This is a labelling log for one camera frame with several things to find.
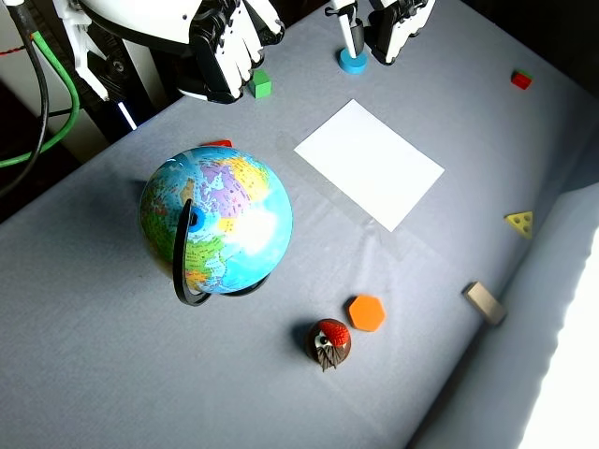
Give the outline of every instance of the orange hexagon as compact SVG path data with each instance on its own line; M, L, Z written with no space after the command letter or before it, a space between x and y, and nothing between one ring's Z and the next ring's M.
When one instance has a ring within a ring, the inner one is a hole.
M385 321L385 309L378 297L360 295L347 308L352 326L359 330L374 332Z

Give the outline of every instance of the white paper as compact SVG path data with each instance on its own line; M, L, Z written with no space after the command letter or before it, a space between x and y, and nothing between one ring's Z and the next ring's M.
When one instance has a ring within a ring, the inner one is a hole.
M356 100L296 152L391 232L444 172Z

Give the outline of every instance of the globe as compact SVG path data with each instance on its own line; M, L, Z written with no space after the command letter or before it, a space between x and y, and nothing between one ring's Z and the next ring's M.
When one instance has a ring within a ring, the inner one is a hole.
M200 147L158 168L141 195L139 220L150 248L167 266L189 198L195 218L184 261L189 288L233 293L277 266L293 217L285 188L269 167L232 148Z

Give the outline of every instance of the gray table surface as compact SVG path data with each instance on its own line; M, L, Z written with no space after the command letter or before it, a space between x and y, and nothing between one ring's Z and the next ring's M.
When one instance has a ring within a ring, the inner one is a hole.
M525 250L503 215L546 211L598 109L456 0L392 67L344 74L342 44L316 11L267 49L271 97L185 98L0 225L0 446L405 445L481 323L461 289L499 293ZM446 169L392 234L293 153L351 98ZM261 290L195 309L145 252L137 206L169 156L218 138L277 172L295 229ZM387 320L323 374L301 330L344 320L356 293Z

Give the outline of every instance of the yellow triangle block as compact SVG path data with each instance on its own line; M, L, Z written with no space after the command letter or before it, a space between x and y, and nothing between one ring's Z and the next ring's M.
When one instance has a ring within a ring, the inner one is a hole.
M505 215L505 220L526 239L533 238L533 213L531 211Z

